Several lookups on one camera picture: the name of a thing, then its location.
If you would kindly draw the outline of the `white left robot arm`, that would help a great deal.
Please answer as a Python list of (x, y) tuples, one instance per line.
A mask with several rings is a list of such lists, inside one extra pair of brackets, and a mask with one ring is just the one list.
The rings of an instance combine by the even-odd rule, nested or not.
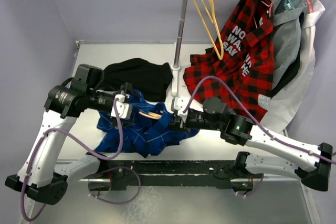
[[(74, 138), (69, 132), (86, 109), (107, 112), (117, 123), (129, 119), (132, 106), (129, 96), (136, 94), (130, 83), (117, 91), (99, 90), (104, 80), (102, 69), (81, 64), (74, 77), (63, 81), (48, 92), (43, 121), (30, 154), (17, 174), (6, 178), (5, 185), (36, 202), (55, 205), (64, 196), (68, 186), (93, 174), (104, 177), (107, 161), (121, 153), (123, 140), (112, 156), (104, 156)], [(59, 153), (67, 137), (73, 138), (87, 154), (63, 168), (56, 168)]]

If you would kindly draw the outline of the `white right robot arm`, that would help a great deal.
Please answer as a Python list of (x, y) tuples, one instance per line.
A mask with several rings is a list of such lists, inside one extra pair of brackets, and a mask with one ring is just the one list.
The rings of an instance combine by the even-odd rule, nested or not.
[(293, 140), (259, 126), (252, 119), (236, 114), (219, 98), (206, 99), (201, 111), (189, 109), (187, 99), (172, 100), (173, 122), (179, 130), (219, 131), (225, 142), (270, 153), (260, 156), (239, 152), (233, 164), (238, 177), (272, 174), (290, 177), (306, 187), (327, 191), (331, 172), (332, 146), (312, 145)]

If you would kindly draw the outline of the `grey shirt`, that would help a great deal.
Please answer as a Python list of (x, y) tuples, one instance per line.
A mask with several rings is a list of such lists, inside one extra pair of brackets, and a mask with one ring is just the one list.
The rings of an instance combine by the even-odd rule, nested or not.
[(272, 38), (274, 43), (273, 92), (286, 86), (298, 73), (300, 68), (301, 27), (305, 4), (294, 0), (295, 9), (286, 10), (285, 0), (275, 0), (273, 5)]

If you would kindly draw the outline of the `black garment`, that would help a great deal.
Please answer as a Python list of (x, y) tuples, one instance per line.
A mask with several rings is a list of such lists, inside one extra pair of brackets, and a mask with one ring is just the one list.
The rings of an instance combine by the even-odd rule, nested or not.
[(156, 65), (141, 58), (133, 58), (108, 65), (104, 70), (100, 89), (113, 91), (124, 83), (132, 84), (150, 102), (164, 102), (173, 75), (169, 63)]

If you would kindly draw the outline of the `red black plaid shirt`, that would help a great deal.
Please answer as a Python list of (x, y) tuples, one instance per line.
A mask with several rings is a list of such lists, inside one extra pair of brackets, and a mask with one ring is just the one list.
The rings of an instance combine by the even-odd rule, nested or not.
[(220, 32), (216, 48), (223, 49), (219, 59), (213, 48), (190, 56), (190, 67), (183, 79), (194, 99), (218, 97), (237, 114), (249, 111), (257, 121), (267, 112), (274, 76), (273, 16), (267, 14), (270, 0), (240, 0)]

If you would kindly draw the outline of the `blue plaid shirt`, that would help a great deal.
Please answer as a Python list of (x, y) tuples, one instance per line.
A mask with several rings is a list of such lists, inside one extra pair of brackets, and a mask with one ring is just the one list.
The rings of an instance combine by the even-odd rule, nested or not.
[[(169, 129), (170, 113), (163, 102), (148, 103), (141, 91), (138, 96), (131, 98), (132, 114), (129, 120), (122, 122), (123, 153), (138, 153), (144, 158), (158, 156), (167, 146), (179, 145), (180, 141), (196, 136), (199, 130), (189, 133)], [(153, 112), (161, 114), (159, 120), (149, 119), (139, 114)]]

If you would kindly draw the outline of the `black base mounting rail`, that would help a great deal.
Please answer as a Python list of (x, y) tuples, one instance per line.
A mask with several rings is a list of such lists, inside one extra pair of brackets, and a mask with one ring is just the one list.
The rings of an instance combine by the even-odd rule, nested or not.
[(155, 187), (215, 187), (217, 189), (252, 190), (253, 175), (235, 165), (234, 160), (224, 161), (160, 161), (114, 160), (103, 161), (98, 171), (85, 177), (91, 182), (111, 182), (111, 190), (126, 190), (128, 186)]

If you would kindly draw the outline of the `white shirt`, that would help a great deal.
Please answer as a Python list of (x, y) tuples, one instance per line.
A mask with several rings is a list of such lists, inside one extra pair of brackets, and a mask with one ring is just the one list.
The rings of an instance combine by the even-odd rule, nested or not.
[(315, 67), (314, 39), (316, 23), (325, 11), (319, 0), (302, 0), (304, 16), (301, 27), (300, 68), (296, 76), (278, 92), (271, 91), (270, 98), (259, 98), (268, 102), (267, 112), (261, 125), (277, 133), (282, 132), (295, 117), (309, 87)]

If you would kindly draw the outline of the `beige plastic hanger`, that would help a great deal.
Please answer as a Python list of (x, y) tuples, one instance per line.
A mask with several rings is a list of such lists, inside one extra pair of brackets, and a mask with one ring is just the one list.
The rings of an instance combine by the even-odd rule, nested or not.
[(139, 111), (139, 114), (153, 120), (159, 120), (162, 117), (161, 114), (153, 113), (150, 111), (148, 113), (145, 113), (144, 111)]

